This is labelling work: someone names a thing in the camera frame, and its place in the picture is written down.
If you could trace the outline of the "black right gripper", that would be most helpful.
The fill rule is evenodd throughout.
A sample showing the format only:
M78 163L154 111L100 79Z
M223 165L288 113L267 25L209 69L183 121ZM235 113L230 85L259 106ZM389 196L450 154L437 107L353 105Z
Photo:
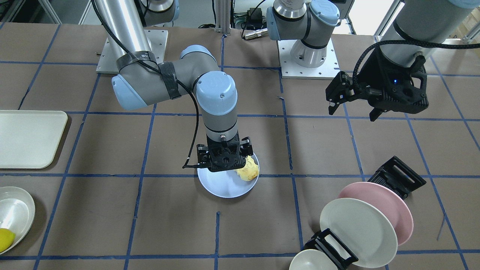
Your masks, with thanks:
M241 169L246 165L246 157L253 155L250 137L239 139L236 134L230 140L221 142L207 138L207 145L198 144L197 168L207 168L211 172Z

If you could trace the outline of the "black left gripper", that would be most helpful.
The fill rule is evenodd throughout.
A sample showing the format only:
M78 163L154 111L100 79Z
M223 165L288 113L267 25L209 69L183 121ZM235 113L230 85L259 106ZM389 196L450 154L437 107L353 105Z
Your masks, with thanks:
M360 72L351 77L340 71L325 90L330 102L329 115L334 115L340 104L357 99L367 100L374 122L388 111L417 114L429 106L426 94L426 59L415 56L410 67L393 63L379 48L373 50Z

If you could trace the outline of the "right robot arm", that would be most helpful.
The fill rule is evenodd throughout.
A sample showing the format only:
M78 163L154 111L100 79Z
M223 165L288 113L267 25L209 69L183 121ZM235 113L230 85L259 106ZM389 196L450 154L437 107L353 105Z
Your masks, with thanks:
M178 17L176 0L93 0L91 5L116 53L119 74L112 78L115 96L125 110L136 110L189 95L202 114L206 145L197 145L194 168L211 172L240 170L253 155L249 137L238 133L238 91L201 45L185 48L179 60L160 62L144 28Z

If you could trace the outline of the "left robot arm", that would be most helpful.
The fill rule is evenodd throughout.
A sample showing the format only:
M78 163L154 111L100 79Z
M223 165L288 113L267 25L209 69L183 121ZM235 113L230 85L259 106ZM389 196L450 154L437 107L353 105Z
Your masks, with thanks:
M372 106L370 120L388 111L417 114L429 106L425 62L436 48L466 50L479 44L444 44L449 34L479 6L478 0L405 0L382 39L355 63L352 76L340 71L325 90L333 115L340 104L357 99ZM273 41L295 40L293 60L300 66L322 65L327 43L341 19L329 0L276 0L266 12Z

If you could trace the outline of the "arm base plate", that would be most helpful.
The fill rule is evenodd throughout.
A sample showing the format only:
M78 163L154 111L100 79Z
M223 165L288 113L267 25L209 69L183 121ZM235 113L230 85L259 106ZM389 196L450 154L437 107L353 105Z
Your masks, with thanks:
M168 39L167 30L144 30L151 52L156 57L156 63L164 61ZM96 72L99 74L117 75L119 73L116 61L120 57L120 47L108 37L103 46Z
M328 45L323 49L325 56L322 54L314 55L322 61L319 67L304 67L299 65L300 60L295 60L292 49L295 40L277 41L278 56L282 71L282 77L286 79L334 79L340 71L334 45L330 39Z

